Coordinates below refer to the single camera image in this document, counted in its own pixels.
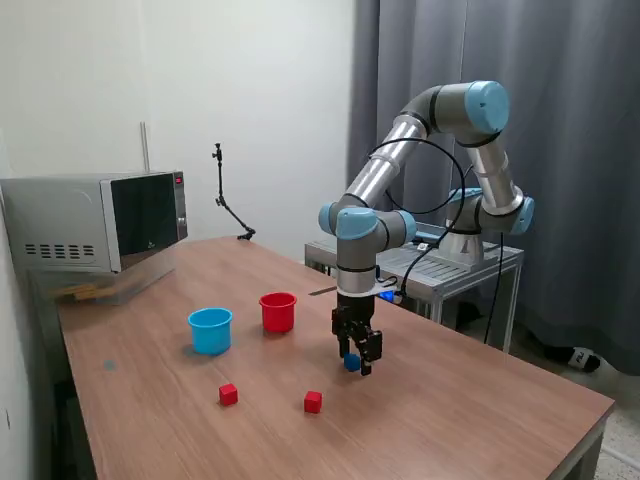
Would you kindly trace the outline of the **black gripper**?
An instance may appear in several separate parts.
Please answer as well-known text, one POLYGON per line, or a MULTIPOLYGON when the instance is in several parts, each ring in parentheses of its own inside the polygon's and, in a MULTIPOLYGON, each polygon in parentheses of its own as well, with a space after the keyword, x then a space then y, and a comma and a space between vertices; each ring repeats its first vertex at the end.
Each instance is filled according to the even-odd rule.
MULTIPOLYGON (((372 295, 351 297, 337 294, 337 306, 331 315, 331 330, 337 338, 340 356, 350 352, 351 323, 370 328, 374 310, 375 299, 372 295)), ((382 357, 382 345, 383 335, 379 330, 366 329, 357 341, 362 376, 369 375, 372 364, 382 357)))

